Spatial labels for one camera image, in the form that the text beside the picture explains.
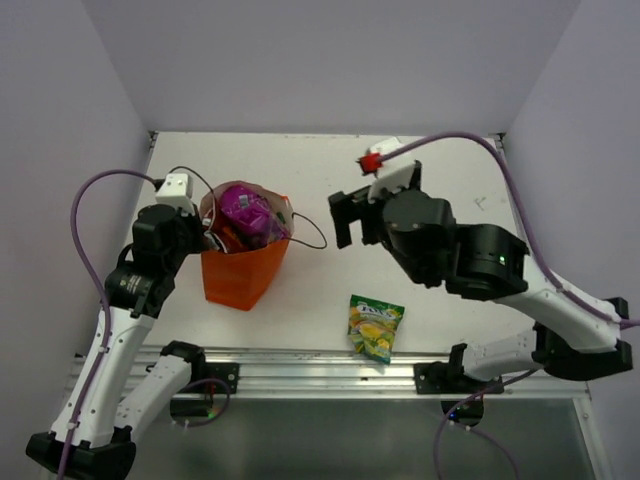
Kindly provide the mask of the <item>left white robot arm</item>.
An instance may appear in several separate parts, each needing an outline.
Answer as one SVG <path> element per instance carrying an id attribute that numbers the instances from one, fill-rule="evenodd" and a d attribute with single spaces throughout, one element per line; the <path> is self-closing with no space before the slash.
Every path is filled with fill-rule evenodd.
<path id="1" fill-rule="evenodd" d="M 26 454 L 70 479 L 124 479 L 142 434 L 181 389 L 193 393 L 208 379 L 202 348 L 172 341 L 150 373 L 124 391 L 140 347 L 175 288 L 184 260 L 204 249 L 194 204 L 156 204 L 139 211 L 133 241 L 105 281 L 107 309 L 63 411 L 31 436 Z"/>

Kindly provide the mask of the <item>purple snack bag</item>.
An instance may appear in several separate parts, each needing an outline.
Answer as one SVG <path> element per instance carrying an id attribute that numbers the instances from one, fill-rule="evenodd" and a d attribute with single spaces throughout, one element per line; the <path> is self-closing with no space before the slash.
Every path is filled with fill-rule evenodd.
<path id="1" fill-rule="evenodd" d="M 257 250 L 290 236 L 288 204 L 282 200 L 261 186 L 235 183 L 220 193 L 217 204 L 249 248 Z M 276 212 L 282 212 L 287 223 L 280 222 Z"/>

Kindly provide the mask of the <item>green yellow Fox's candy bag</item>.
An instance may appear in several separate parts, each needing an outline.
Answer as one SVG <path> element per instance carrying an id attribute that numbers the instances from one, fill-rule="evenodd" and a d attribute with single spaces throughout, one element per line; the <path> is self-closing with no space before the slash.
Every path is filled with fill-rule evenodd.
<path id="1" fill-rule="evenodd" d="M 389 365 L 404 315 L 404 306 L 352 295 L 347 336 L 355 352 L 377 363 Z"/>

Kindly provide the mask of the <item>orange paper bag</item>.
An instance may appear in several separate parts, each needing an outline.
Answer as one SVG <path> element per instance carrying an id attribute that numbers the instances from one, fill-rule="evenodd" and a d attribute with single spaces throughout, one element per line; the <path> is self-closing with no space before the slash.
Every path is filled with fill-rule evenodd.
<path id="1" fill-rule="evenodd" d="M 235 180 L 211 187 L 201 199 L 203 219 L 206 216 L 215 218 L 222 214 L 217 204 L 218 196 L 226 187 L 235 183 L 254 184 Z M 297 238 L 295 234 L 297 219 L 308 222 L 312 227 L 316 227 L 317 224 L 309 217 L 295 211 L 287 196 L 264 189 L 281 196 L 282 203 L 288 204 L 287 217 L 291 234 L 288 238 L 271 243 L 264 248 L 257 250 L 249 248 L 247 252 L 238 254 L 224 254 L 207 247 L 205 252 L 200 254 L 200 263 L 204 297 L 210 303 L 249 311 L 272 284 L 290 244 L 297 243 L 313 250 L 324 250 L 328 247 L 327 238 L 321 229 L 316 230 L 321 238 L 319 244 L 308 243 Z"/>

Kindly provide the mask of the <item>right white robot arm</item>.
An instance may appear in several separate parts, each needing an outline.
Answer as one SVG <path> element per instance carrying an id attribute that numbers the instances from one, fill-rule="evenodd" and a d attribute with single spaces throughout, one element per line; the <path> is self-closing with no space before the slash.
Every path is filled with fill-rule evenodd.
<path id="1" fill-rule="evenodd" d="M 507 306 L 534 324 L 479 347 L 457 344 L 447 361 L 417 374 L 442 392 L 466 393 L 526 370 L 570 381 L 632 370 L 632 348 L 621 338 L 628 316 L 623 299 L 554 285 L 522 240 L 497 225 L 457 223 L 450 203 L 422 192 L 420 181 L 420 162 L 407 161 L 369 186 L 331 195 L 338 247 L 351 244 L 350 225 L 358 221 L 363 243 L 382 244 L 414 283 Z"/>

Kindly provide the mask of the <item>red Doritos chip bag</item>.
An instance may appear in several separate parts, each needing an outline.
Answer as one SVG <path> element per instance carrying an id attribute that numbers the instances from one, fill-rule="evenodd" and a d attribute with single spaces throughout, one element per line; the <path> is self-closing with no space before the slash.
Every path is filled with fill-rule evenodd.
<path id="1" fill-rule="evenodd" d="M 236 231 L 230 220 L 220 214 L 215 218 L 206 216 L 202 220 L 204 237 L 210 250 L 224 254 L 238 254 L 249 250 L 245 240 Z"/>

